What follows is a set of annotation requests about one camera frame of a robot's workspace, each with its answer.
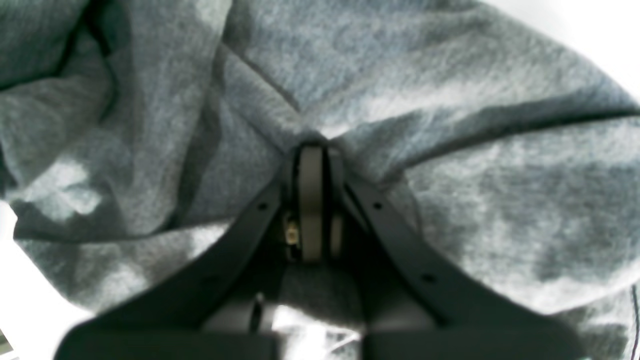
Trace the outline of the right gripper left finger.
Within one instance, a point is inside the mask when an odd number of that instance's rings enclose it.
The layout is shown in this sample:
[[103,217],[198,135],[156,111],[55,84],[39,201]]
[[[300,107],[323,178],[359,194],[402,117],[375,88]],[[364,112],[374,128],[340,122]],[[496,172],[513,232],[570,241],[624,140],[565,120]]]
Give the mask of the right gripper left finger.
[[155,287],[75,326],[57,360],[277,360],[271,323],[290,262],[285,216],[297,154],[227,231]]

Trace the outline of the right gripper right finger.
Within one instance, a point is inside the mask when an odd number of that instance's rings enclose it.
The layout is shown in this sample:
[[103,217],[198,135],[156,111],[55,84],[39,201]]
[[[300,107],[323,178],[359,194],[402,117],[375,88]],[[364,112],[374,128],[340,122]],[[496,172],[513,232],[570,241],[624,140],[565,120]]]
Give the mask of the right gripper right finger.
[[471,279],[327,154],[327,255],[354,277],[365,360],[583,360],[573,330]]

